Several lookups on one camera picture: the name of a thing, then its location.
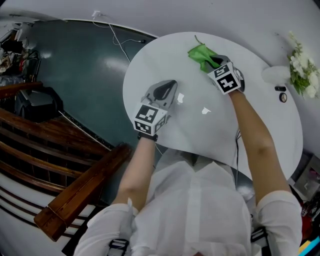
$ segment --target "white wall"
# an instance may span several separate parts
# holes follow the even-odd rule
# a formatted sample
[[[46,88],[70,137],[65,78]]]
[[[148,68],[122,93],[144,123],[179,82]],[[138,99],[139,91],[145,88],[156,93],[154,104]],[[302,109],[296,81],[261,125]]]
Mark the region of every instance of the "white wall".
[[[0,12],[10,8],[84,20],[100,10],[107,15],[101,21],[157,36],[209,33],[248,48],[270,65],[287,64],[289,48],[283,37],[292,30],[320,66],[320,10],[313,0],[7,0]],[[304,147],[320,157],[320,99],[304,100],[291,92],[300,113]]]

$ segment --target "flower bouquet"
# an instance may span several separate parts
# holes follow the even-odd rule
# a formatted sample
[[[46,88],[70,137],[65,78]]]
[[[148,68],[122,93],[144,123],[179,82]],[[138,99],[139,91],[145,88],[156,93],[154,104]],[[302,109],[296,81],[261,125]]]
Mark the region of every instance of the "flower bouquet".
[[[310,98],[318,97],[320,75],[319,69],[315,66],[312,58],[304,51],[302,44],[297,41],[294,34],[289,32],[290,39],[294,42],[294,50],[288,55],[290,61],[290,83],[298,94],[307,94]]]

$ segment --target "wrist strap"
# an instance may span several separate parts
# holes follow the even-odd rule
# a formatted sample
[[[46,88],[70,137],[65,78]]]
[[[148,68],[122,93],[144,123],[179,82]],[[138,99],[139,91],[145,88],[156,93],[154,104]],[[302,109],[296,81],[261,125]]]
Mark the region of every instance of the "wrist strap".
[[[155,141],[155,142],[158,140],[158,135],[156,135],[156,134],[151,136],[151,135],[148,135],[148,134],[145,134],[145,133],[139,131],[138,140],[140,140],[142,137],[146,138],[146,139],[149,139],[149,140],[152,140],[152,141]]]

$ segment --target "power outlet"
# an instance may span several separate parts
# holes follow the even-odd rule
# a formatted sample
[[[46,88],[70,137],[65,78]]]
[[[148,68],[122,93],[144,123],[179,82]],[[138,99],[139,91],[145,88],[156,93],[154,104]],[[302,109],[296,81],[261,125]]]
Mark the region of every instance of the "power outlet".
[[[95,11],[93,12],[93,14],[92,14],[92,17],[93,17],[93,18],[96,18],[96,17],[99,17],[99,16],[101,16],[101,12],[100,12],[99,10],[95,10]]]

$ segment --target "green bag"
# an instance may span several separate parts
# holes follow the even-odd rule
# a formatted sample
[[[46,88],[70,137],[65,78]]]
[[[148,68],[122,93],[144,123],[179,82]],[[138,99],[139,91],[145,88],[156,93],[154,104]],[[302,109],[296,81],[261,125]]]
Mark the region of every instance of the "green bag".
[[[194,36],[195,39],[199,42],[200,45],[192,48],[190,51],[188,51],[188,56],[193,59],[194,61],[200,63],[200,69],[203,72],[209,73],[207,67],[206,67],[206,62],[211,64],[211,66],[215,69],[219,68],[220,65],[215,63],[210,57],[217,55],[216,52],[213,50],[210,50],[206,45],[202,42],[200,42],[197,38],[197,36]]]

